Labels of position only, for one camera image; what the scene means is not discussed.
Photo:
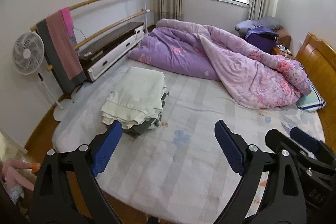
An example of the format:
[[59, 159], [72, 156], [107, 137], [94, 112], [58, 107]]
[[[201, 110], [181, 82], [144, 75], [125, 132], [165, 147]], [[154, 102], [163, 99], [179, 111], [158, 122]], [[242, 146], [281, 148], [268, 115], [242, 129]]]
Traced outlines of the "lower wooden wall rail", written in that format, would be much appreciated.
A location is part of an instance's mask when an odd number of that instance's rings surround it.
[[91, 41], [92, 39], [98, 37], [99, 35], [103, 34], [104, 32], [107, 32], [108, 30], [110, 30], [112, 28], [115, 28], [115, 27], [119, 26], [120, 24], [123, 24], [123, 23], [125, 23], [125, 22], [127, 22], [127, 21], [129, 21], [131, 19], [134, 19], [134, 18], [136, 18], [138, 16], [146, 15], [147, 13], [152, 12], [152, 11], [154, 11], [154, 10], [153, 9], [143, 10], [143, 11], [140, 11], [140, 12], [134, 14], [134, 15], [131, 15], [131, 16], [128, 16], [128, 17], [122, 19], [122, 20], [119, 20], [116, 23], [111, 24], [111, 25], [103, 28], [102, 30], [99, 30], [98, 32], [92, 34], [91, 36], [88, 36], [88, 38], [84, 39], [82, 42], [76, 44], [76, 46], [74, 46], [74, 50], [79, 49], [80, 47], [82, 47], [83, 45], [85, 45], [86, 43], [88, 43], [89, 41]]

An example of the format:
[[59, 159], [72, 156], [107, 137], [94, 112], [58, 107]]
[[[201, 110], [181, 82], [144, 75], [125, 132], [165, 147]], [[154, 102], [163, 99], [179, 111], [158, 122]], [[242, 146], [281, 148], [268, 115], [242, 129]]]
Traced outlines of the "bright pink hanging cloth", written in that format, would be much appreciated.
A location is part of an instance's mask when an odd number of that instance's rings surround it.
[[70, 38], [74, 37], [75, 36], [74, 35], [74, 24], [73, 24], [73, 21], [72, 21], [70, 8], [66, 7], [64, 9], [61, 9], [60, 12], [62, 14], [63, 22], [64, 22], [64, 25], [66, 27], [68, 36]]

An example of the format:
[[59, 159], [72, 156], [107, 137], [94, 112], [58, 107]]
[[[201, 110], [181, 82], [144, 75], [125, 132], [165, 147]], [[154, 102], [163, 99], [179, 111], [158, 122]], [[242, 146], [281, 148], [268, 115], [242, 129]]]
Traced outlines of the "grey folded pillow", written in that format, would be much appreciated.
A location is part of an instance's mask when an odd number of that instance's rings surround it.
[[259, 26], [264, 26], [272, 31], [283, 29], [282, 24], [275, 17], [266, 16], [257, 20], [244, 20], [235, 25], [235, 30], [238, 32], [241, 38], [244, 38], [249, 30]]

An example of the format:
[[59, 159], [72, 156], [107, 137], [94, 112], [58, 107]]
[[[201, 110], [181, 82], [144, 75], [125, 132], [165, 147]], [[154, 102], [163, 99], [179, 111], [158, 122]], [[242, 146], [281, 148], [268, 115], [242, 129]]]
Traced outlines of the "purple floral quilt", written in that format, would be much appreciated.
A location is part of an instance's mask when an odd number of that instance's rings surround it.
[[221, 81], [249, 109], [291, 105], [310, 93], [298, 61], [265, 53], [214, 26], [161, 19], [128, 57], [165, 71]]

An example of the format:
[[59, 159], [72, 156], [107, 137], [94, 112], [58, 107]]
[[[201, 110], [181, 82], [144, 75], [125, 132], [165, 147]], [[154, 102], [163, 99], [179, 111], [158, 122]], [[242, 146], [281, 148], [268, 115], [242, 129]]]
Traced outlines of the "dark purple bag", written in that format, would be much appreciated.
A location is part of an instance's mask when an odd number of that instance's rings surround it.
[[249, 30], [244, 39], [263, 52], [272, 53], [273, 48], [276, 46], [278, 37], [279, 34], [269, 28], [265, 26], [258, 26]]

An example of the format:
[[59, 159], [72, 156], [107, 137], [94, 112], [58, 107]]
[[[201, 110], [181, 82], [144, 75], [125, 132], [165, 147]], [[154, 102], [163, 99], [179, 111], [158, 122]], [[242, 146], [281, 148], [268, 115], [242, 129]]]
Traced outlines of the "white standing fan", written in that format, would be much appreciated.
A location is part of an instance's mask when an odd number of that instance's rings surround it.
[[42, 38], [34, 32], [26, 32], [17, 38], [13, 46], [12, 62], [15, 70], [21, 75], [31, 75], [36, 73], [48, 96], [56, 104], [53, 111], [53, 118], [61, 122], [68, 114], [74, 104], [72, 100], [64, 99], [61, 102], [54, 96], [47, 83], [45, 82], [40, 67], [45, 59], [45, 46]]

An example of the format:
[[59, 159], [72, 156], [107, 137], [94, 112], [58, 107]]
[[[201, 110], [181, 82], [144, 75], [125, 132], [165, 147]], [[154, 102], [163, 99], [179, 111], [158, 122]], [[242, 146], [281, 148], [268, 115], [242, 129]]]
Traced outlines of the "cream white knit garment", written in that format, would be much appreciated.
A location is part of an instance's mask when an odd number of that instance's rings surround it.
[[151, 69], [130, 67], [116, 84], [101, 108], [102, 123], [121, 123], [123, 129], [157, 118], [166, 91], [165, 75]]

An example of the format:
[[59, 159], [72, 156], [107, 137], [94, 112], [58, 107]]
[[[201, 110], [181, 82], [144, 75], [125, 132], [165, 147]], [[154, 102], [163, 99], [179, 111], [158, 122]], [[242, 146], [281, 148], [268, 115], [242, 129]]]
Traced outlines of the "wooden nightstand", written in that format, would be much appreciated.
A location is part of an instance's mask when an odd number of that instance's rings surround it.
[[280, 29], [276, 31], [278, 34], [276, 40], [276, 46], [272, 49], [273, 55], [282, 55], [288, 59], [293, 59], [293, 53], [290, 51], [289, 46], [291, 43], [291, 36], [286, 29]]

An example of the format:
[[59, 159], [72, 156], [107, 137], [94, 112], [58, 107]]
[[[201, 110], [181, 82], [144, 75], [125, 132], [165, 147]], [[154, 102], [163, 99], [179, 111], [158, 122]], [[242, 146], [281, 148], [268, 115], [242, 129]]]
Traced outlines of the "white low cabinet dark top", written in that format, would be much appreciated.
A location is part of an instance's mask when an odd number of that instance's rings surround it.
[[143, 22], [130, 22], [80, 52], [79, 61], [87, 77], [94, 82], [144, 37]]

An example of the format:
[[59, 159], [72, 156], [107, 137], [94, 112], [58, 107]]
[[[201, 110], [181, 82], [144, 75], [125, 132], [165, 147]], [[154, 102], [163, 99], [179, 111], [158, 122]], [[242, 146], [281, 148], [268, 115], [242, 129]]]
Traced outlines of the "pale floral bed sheet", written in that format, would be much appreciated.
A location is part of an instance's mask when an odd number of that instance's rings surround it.
[[236, 188], [214, 126], [222, 120], [249, 144], [266, 151], [265, 135], [298, 127], [323, 140], [317, 113], [297, 106], [251, 110], [222, 83], [165, 72], [169, 96], [162, 125], [133, 138], [123, 134], [98, 178], [102, 190], [148, 215], [174, 223], [213, 223]]

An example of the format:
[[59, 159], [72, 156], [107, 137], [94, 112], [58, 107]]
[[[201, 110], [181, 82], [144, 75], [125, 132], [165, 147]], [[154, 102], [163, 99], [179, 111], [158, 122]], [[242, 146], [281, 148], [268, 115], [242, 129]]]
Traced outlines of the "teal striped pillow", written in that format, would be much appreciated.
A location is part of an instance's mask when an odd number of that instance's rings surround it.
[[310, 93], [302, 96], [296, 102], [297, 108], [301, 111], [315, 112], [326, 106], [326, 101], [322, 98], [316, 87], [310, 82]]

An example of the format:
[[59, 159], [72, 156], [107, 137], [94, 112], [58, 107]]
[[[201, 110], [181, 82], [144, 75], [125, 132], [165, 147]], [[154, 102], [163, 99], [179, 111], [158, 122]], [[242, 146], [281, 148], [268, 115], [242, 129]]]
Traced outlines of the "pink grey hanging towel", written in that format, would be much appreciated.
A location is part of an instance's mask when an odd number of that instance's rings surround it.
[[37, 33], [45, 46], [45, 57], [61, 90], [71, 93], [86, 76], [74, 46], [76, 37], [68, 36], [60, 11], [37, 23]]

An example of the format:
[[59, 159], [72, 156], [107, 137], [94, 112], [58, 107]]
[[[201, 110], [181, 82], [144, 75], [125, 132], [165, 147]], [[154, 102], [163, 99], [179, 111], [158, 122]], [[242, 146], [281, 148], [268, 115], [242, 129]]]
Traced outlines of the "pink doll on floor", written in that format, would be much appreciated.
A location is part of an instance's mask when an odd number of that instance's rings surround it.
[[10, 199], [17, 204], [20, 198], [25, 197], [24, 188], [34, 191], [34, 184], [23, 176], [19, 170], [30, 169], [31, 173], [36, 173], [41, 168], [38, 162], [24, 162], [17, 159], [7, 159], [1, 167], [1, 183]]

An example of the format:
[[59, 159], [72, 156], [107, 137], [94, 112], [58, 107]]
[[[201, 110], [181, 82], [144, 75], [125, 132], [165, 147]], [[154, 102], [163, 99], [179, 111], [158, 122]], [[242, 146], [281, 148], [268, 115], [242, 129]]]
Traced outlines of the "green checkered folded clothes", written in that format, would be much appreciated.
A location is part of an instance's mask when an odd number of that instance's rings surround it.
[[113, 96], [101, 108], [104, 123], [118, 121], [124, 133], [136, 138], [161, 126], [168, 95], [167, 88], [163, 86], [160, 90], [155, 89], [153, 94], [139, 91], [127, 92], [120, 98]]

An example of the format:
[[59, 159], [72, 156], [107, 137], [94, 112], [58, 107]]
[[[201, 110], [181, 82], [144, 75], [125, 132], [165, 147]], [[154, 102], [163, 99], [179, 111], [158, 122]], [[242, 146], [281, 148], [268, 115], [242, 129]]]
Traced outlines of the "wooden bed frame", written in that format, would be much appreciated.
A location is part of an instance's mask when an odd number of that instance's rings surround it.
[[303, 65], [307, 76], [326, 101], [326, 106], [318, 110], [318, 115], [322, 123], [325, 142], [332, 150], [335, 150], [335, 50], [327, 42], [309, 32], [295, 59]]

